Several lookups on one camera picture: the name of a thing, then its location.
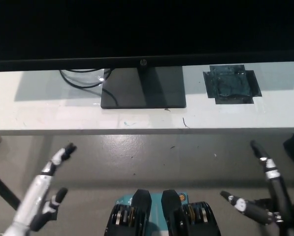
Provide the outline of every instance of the cable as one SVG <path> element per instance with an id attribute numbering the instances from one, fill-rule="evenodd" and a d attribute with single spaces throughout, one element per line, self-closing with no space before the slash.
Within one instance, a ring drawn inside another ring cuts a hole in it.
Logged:
<path id="1" fill-rule="evenodd" d="M 89 73 L 89 72 L 94 72 L 94 71 L 98 71 L 98 70 L 102 70 L 102 68 L 92 69 L 92 70 L 66 70 L 66 71 L 70 71 L 70 72 L 74 72 L 74 73 Z"/>
<path id="2" fill-rule="evenodd" d="M 108 77 L 111 75 L 112 71 L 113 71 L 113 69 L 109 69 L 109 70 L 107 70 L 107 72 L 104 71 L 104 75 L 106 74 L 104 80 L 107 80 L 107 79 L 108 79 Z M 82 72 L 73 71 L 73 72 L 75 72 L 75 73 L 85 73 L 84 71 L 82 71 Z M 66 75 L 64 74 L 64 72 L 63 72 L 62 70 L 59 70 L 59 73 L 60 73 L 60 75 L 62 76 L 63 80 L 64 80 L 67 84 L 69 84 L 70 86 L 72 86 L 72 87 L 74 87 L 74 88 L 76 88 L 76 89 L 91 89 L 91 88 L 94 88 L 94 87 L 97 87 L 97 86 L 103 84 L 103 82 L 104 82 L 104 81 L 100 81 L 100 82 L 97 82 L 97 83 L 94 84 L 94 85 L 80 86 L 80 85 L 76 85 L 76 84 L 70 82 L 70 81 L 67 79 Z"/>
<path id="3" fill-rule="evenodd" d="M 66 70 L 66 71 L 69 71 L 69 72 L 75 72 L 75 73 L 89 73 L 89 72 L 94 72 L 94 71 L 98 71 L 98 70 L 101 70 L 101 69 L 93 69 L 93 70 L 86 70 L 86 71 L 85 71 L 85 70 L 83 70 L 83 71 L 78 71 L 78 70 Z M 110 75 L 112 74 L 112 71 L 113 71 L 113 70 L 114 70 L 114 69 L 112 69 L 112 68 L 111 68 L 111 69 L 108 69 L 108 70 L 106 70 L 106 71 L 104 70 L 104 75 L 106 75 L 105 78 L 104 78 L 104 81 L 107 80 L 108 77 L 110 77 Z M 79 86 L 79 85 L 76 85 L 76 84 L 70 82 L 70 81 L 67 79 L 66 75 L 64 74 L 64 72 L 63 72 L 62 70 L 59 70 L 59 73 L 60 73 L 60 75 L 62 76 L 63 80 L 64 80 L 67 84 L 69 84 L 70 86 L 72 86 L 72 87 L 74 87 L 74 88 L 76 88 L 76 89 L 91 89 L 91 88 L 97 87 L 97 86 L 99 86 L 99 85 L 101 85 L 101 84 L 104 83 L 104 81 L 100 81 L 100 82 L 97 82 L 96 84 L 94 84 L 94 85 L 90 85 L 90 86 Z M 108 95 L 114 100 L 115 105 L 116 105 L 117 107 L 119 106 L 116 97 L 115 97 L 111 92 L 107 91 L 107 90 L 104 89 L 104 88 L 102 88 L 102 91 L 105 92 L 106 94 L 108 94 Z"/>

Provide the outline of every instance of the gray floor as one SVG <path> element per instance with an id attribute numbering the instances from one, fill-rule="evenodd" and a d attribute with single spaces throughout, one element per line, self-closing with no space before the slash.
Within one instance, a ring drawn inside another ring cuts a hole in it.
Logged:
<path id="1" fill-rule="evenodd" d="M 114 202 L 137 188 L 175 188 L 190 201 L 207 201 L 223 236 L 276 235 L 236 212 L 219 196 L 227 190 L 246 199 L 268 196 L 263 174 L 249 148 L 256 139 L 275 158 L 294 200 L 294 163 L 282 143 L 290 135 L 115 135 L 3 137 L 0 177 L 19 196 L 46 160 L 68 142 L 78 152 L 58 172 L 53 189 L 69 188 L 57 222 L 36 235 L 102 236 Z M 14 210 L 0 198 L 0 233 Z"/>

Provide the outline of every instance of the table leg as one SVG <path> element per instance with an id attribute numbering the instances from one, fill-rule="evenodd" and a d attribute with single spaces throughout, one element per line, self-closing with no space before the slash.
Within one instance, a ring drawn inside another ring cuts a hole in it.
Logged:
<path id="1" fill-rule="evenodd" d="M 10 205 L 13 209 L 17 210 L 21 201 L 15 194 L 4 184 L 0 179 L 0 196 Z"/>

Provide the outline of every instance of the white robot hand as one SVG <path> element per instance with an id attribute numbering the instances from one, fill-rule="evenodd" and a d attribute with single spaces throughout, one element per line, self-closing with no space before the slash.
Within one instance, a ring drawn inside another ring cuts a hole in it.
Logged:
<path id="1" fill-rule="evenodd" d="M 48 221 L 57 219 L 58 207 L 68 190 L 62 188 L 51 200 L 46 201 L 50 183 L 57 168 L 76 150 L 74 144 L 60 149 L 47 162 L 41 174 L 37 175 L 27 190 L 13 222 L 3 236 L 28 236 L 30 231 L 39 231 Z"/>

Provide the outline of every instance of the white desk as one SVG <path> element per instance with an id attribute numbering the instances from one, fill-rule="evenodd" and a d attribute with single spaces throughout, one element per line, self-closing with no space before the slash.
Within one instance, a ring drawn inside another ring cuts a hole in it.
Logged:
<path id="1" fill-rule="evenodd" d="M 209 66 L 184 66 L 187 108 L 170 111 L 103 110 L 101 87 L 94 93 L 72 88 L 58 71 L 0 72 L 0 135 L 294 131 L 294 62 L 245 68 L 254 70 L 261 88 L 254 104 L 216 105 L 203 79 Z"/>

